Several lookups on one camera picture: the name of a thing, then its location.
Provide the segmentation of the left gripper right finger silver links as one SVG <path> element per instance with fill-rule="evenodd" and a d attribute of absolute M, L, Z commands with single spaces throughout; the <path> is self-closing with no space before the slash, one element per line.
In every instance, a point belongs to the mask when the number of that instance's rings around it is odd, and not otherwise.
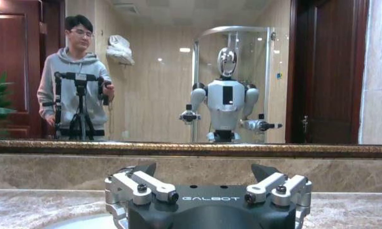
<path fill-rule="evenodd" d="M 256 183 L 246 187 L 246 203 L 263 203 L 270 198 L 278 207 L 295 204 L 295 223 L 303 223 L 311 212 L 312 183 L 306 176 L 288 177 L 275 167 L 251 164 Z"/>

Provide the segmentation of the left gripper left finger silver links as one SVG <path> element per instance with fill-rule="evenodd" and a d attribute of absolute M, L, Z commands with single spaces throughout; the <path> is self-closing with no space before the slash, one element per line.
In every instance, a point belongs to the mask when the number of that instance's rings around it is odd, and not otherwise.
<path fill-rule="evenodd" d="M 156 163 L 128 166 L 108 175 L 105 184 L 105 210 L 112 215 L 113 222 L 127 222 L 129 201 L 136 205 L 147 205 L 152 198 L 173 205 L 179 194 L 175 185 L 161 182 L 153 177 Z"/>

